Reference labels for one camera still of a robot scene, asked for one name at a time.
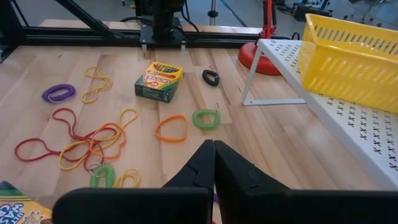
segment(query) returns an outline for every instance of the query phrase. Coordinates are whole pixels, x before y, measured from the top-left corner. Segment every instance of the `cardboard box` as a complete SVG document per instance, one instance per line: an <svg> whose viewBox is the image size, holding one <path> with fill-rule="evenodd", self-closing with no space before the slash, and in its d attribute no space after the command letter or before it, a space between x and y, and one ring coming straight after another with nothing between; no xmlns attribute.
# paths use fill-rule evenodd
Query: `cardboard box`
<svg viewBox="0 0 398 224"><path fill-rule="evenodd" d="M26 197L9 182L0 182L0 223L52 224L51 210Z"/></svg>
<svg viewBox="0 0 398 224"><path fill-rule="evenodd" d="M169 103L182 77L181 67L153 62L136 81L136 95Z"/></svg>

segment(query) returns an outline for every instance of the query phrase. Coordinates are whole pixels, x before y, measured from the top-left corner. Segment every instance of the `yellow plastic basket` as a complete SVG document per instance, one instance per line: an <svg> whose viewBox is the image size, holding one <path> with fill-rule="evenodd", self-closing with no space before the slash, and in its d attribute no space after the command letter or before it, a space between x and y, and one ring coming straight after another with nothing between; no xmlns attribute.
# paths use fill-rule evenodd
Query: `yellow plastic basket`
<svg viewBox="0 0 398 224"><path fill-rule="evenodd" d="M298 57L303 87L398 114L398 32L305 17Z"/></svg>

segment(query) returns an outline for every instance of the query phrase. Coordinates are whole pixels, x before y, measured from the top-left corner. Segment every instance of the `orange rubber band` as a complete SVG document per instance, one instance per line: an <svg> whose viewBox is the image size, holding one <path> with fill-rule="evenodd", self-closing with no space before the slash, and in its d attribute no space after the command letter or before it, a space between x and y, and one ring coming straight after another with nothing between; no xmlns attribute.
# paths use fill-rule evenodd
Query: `orange rubber band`
<svg viewBox="0 0 398 224"><path fill-rule="evenodd" d="M169 122L169 121L171 121L171 120L174 120L174 119L182 119L182 120L184 120L184 123L185 123L184 136L183 136L182 138L167 138L167 137L161 136L161 135L159 134L160 127L161 127L164 123L167 123L167 122ZM184 115L174 115L174 116L171 116L171 117L169 117L169 118L166 118L166 119L164 119L163 121L161 121L161 122L157 125L157 127L156 127L156 129L155 129L155 137L156 137L157 139L159 139L159 140L161 140L161 141L165 141L165 142L174 142L174 143L183 142L183 141L187 138L187 134L188 134L187 119L185 118Z"/></svg>
<svg viewBox="0 0 398 224"><path fill-rule="evenodd" d="M96 142L94 136L95 136L97 133L99 133L101 130L107 129L107 127L109 127L109 126L114 126L115 128L118 128L118 129L120 130L120 133L123 135L123 141L119 144L118 152L117 152L115 155L112 155L112 156L105 156L105 155L103 155L103 154L101 154L101 153L98 153L101 149L96 149L96 150L93 149L93 147L94 147L94 145L95 145L95 142ZM100 156L100 157L102 157L102 158L105 158L105 159L117 159L117 158L120 156L120 153L121 153L121 151L122 151L122 148L124 147L124 145L126 145L126 141L127 141L127 139L126 139L126 134L124 133L124 128L123 128L123 127L120 127L120 125L118 125L118 124L116 124L116 123L106 123L106 124L102 125L102 127L98 128L98 129L94 132L94 134L92 135L91 141L90 141L89 149L90 149L90 152L92 152L93 154L95 154L95 155L97 155L97 156Z"/></svg>

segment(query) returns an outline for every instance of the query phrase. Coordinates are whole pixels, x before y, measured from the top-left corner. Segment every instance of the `metal pole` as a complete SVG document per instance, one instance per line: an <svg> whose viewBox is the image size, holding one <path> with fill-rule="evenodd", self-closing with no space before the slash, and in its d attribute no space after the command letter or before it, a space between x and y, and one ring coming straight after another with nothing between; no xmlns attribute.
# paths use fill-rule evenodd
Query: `metal pole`
<svg viewBox="0 0 398 224"><path fill-rule="evenodd" d="M216 11L216 0L211 0L211 10ZM216 18L211 17L210 18L210 25L215 26L216 25Z"/></svg>

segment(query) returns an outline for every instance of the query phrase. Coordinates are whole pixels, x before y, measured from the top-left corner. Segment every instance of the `wooden table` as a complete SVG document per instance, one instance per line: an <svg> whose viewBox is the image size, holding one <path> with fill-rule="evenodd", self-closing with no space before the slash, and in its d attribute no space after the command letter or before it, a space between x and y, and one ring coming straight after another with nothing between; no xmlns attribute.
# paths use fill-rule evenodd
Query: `wooden table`
<svg viewBox="0 0 398 224"><path fill-rule="evenodd" d="M137 29L135 23L107 22L111 28ZM47 20L43 26L84 27L79 21ZM201 26L203 31L252 32L259 29ZM205 139L220 139L265 173L294 189L378 189L349 151L325 129L306 105L252 106L241 103L248 69L238 61L238 50L187 49L150 50L121 47L19 47L0 64L0 179L7 180L47 207L69 190L87 187L90 174L83 166L72 171L58 168L58 158L38 162L18 161L14 148L27 138L42 138L49 148L61 150L73 140L65 124L51 118L57 108L70 108L78 116L77 133L85 134L106 122L117 122L126 108L139 112L126 128L127 144L119 159L110 161L120 176L138 169L140 187L161 187L187 162ZM136 97L134 82L153 61L183 67L185 77L171 103ZM90 66L113 79L98 100L83 104L80 96L101 82L84 76ZM212 87L201 78L204 69L217 71L222 85ZM60 104L43 101L41 94L59 83L70 83L76 95ZM296 97L282 77L256 75L250 97ZM220 106L221 126L200 131L192 124L194 111ZM182 143L160 142L154 137L158 122L171 115L188 119L188 138ZM162 133L181 135L179 122L167 124ZM117 144L108 149L111 154ZM82 146L71 156L86 150ZM42 145L24 146L21 154L34 157ZM215 221L220 215L215 212Z"/></svg>

